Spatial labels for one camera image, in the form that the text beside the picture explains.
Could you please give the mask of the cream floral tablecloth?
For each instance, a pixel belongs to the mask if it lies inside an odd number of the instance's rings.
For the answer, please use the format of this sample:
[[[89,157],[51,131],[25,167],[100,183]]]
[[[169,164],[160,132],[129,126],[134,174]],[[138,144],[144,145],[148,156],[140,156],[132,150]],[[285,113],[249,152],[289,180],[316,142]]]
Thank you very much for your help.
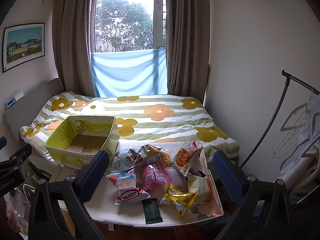
[[[173,159],[176,152],[185,144],[185,142],[155,142],[152,144],[164,148],[165,151],[171,154],[171,158]],[[209,143],[204,142],[201,142],[201,145],[203,146],[203,150],[200,155],[200,164],[198,165],[198,170],[200,170],[200,166],[201,168],[207,168],[207,170],[203,171],[203,173],[208,176],[208,185],[210,185],[210,193],[212,194],[210,197],[210,202],[196,202],[196,204],[193,204],[191,206],[190,210],[183,218],[180,218],[178,216],[177,209],[173,204],[158,204],[163,222],[146,225],[142,201],[130,204],[116,205],[115,201],[118,195],[118,190],[106,177],[102,178],[102,180],[100,181],[91,200],[84,204],[86,210],[88,211],[92,219],[96,222],[134,226],[140,228],[165,228],[183,226],[187,224],[200,223],[200,221],[210,221],[214,218],[223,216],[223,209],[220,198],[217,193],[212,174],[207,167],[206,159],[206,156],[208,156],[208,160],[212,161],[213,153],[216,150],[219,150],[219,148],[215,145],[212,146]],[[168,167],[168,171],[169,175],[173,176],[173,185],[182,192],[187,192],[187,178],[185,177],[185,182],[183,182],[183,176],[181,172],[178,172],[177,168],[175,168],[173,164]]]

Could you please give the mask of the orange sticks snack bag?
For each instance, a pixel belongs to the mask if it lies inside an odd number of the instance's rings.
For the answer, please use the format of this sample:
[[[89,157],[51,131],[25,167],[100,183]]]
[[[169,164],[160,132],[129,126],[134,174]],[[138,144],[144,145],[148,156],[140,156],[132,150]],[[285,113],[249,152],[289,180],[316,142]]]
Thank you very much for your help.
[[[186,177],[189,170],[197,163],[202,149],[200,142],[189,141],[176,152],[172,162],[183,176]]]

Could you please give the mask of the yellow snack packet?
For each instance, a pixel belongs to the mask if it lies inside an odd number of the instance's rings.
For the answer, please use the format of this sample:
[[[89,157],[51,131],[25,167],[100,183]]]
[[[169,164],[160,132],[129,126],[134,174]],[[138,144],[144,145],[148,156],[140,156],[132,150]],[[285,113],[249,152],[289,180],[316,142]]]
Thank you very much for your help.
[[[174,185],[169,184],[166,192],[159,201],[159,205],[171,205],[176,207],[178,216],[183,218],[195,203],[198,192],[182,192]]]

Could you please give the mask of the packaged waffle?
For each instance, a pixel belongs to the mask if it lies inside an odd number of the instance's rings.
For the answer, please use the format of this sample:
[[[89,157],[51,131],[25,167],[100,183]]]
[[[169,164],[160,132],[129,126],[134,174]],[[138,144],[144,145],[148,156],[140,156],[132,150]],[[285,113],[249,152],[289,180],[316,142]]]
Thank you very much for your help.
[[[160,155],[163,167],[169,167],[171,165],[171,155],[165,150],[160,150],[159,155]]]

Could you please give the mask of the pink striped snack bag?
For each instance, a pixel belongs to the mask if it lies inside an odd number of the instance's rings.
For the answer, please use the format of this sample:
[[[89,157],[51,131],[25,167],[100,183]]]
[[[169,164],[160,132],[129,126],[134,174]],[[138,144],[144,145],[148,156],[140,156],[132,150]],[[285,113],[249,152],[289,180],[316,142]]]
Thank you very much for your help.
[[[165,170],[161,159],[142,168],[142,180],[143,190],[147,192],[172,182],[172,178]]]

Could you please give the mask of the silver chips bag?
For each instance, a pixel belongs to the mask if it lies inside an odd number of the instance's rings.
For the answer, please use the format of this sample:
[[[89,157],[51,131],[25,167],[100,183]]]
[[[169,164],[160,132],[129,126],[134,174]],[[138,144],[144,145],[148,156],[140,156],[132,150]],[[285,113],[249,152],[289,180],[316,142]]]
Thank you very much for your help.
[[[130,152],[133,155],[133,164],[137,165],[140,163],[152,164],[160,159],[160,148],[146,144],[143,145],[140,149],[130,149]]]

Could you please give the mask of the black clothes rack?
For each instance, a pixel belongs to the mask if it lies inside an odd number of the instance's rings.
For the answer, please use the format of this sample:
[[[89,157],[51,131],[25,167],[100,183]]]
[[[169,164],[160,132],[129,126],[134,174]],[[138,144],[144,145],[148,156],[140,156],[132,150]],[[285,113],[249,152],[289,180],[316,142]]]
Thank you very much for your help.
[[[319,90],[317,90],[316,88],[312,87],[311,85],[309,85],[308,83],[304,82],[303,80],[291,75],[290,73],[286,72],[285,70],[281,71],[282,76],[284,76],[285,79],[285,85],[283,88],[283,91],[281,93],[280,99],[278,101],[278,104],[276,106],[276,109],[274,110],[274,113],[271,117],[271,120],[269,121],[268,125],[266,126],[266,129],[264,130],[263,134],[261,135],[260,139],[258,140],[258,142],[256,143],[255,147],[253,148],[253,150],[251,150],[250,154],[246,157],[246,159],[242,162],[242,164],[240,165],[240,168],[243,168],[247,162],[249,161],[249,159],[251,159],[251,157],[253,156],[253,154],[255,154],[256,150],[259,148],[259,146],[261,145],[261,143],[263,142],[263,140],[265,139],[266,135],[268,134],[270,128],[272,127],[279,111],[280,108],[284,102],[287,90],[289,88],[290,85],[290,81],[294,81],[295,83],[303,86],[304,88],[308,89],[309,91],[313,92],[315,95],[319,95]]]

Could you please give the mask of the hanging clothes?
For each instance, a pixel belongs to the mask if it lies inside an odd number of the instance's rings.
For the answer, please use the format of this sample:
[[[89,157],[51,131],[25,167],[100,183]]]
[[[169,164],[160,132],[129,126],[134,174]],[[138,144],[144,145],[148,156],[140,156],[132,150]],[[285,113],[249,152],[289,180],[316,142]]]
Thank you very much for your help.
[[[319,106],[313,104],[307,123],[298,133],[298,145],[292,161],[280,172],[289,196],[302,196],[319,185]]]

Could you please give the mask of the right brown curtain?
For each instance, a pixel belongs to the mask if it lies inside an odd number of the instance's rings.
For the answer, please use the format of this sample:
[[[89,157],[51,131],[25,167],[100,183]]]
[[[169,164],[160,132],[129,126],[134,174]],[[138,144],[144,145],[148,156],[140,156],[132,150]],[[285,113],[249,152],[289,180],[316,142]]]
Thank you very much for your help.
[[[210,76],[209,0],[166,0],[168,93],[204,100]]]

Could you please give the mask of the shrimp chips bag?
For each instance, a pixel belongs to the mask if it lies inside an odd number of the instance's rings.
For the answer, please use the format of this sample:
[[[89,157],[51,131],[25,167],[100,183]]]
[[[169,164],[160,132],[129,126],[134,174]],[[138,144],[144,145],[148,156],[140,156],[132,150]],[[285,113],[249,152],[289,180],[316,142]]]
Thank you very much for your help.
[[[116,205],[136,203],[151,198],[149,193],[137,185],[135,168],[108,174],[106,178],[118,190]]]

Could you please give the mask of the green cardboard box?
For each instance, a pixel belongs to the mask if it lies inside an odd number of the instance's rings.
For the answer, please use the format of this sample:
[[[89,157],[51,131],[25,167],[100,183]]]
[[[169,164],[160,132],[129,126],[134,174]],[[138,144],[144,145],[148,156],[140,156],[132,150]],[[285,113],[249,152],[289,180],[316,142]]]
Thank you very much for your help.
[[[119,138],[114,116],[75,115],[67,117],[44,145],[56,163],[79,170],[100,150],[112,160]]]

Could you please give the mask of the grey headboard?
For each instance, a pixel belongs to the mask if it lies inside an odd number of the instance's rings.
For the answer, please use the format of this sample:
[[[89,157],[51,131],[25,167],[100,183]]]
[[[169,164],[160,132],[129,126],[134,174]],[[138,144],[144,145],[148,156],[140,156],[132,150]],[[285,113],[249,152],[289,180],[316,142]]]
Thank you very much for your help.
[[[4,112],[4,117],[19,144],[23,143],[19,128],[29,126],[44,104],[53,96],[64,91],[60,79],[52,79],[40,84]]]

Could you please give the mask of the window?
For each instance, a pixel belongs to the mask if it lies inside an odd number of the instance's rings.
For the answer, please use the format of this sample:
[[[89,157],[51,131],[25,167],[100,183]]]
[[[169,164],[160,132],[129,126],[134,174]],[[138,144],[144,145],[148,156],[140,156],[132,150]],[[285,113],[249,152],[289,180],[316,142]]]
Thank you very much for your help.
[[[93,0],[91,50],[113,53],[163,49],[166,0]]]

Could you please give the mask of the brown curtain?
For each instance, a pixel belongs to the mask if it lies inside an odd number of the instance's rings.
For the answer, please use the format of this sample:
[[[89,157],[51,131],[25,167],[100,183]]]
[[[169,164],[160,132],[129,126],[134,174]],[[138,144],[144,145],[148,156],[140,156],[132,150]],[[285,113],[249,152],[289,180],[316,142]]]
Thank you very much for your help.
[[[95,96],[91,73],[93,0],[53,0],[52,36],[56,70],[63,88]]]
[[[166,0],[168,93],[204,100],[210,76],[209,0]]]

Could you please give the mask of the dark green snack bar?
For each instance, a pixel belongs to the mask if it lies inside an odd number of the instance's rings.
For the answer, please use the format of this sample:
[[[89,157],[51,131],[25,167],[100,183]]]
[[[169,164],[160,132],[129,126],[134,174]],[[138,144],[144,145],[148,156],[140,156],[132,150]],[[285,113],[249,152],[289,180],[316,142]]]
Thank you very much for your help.
[[[157,198],[148,198],[142,201],[146,225],[163,222],[158,207]]]

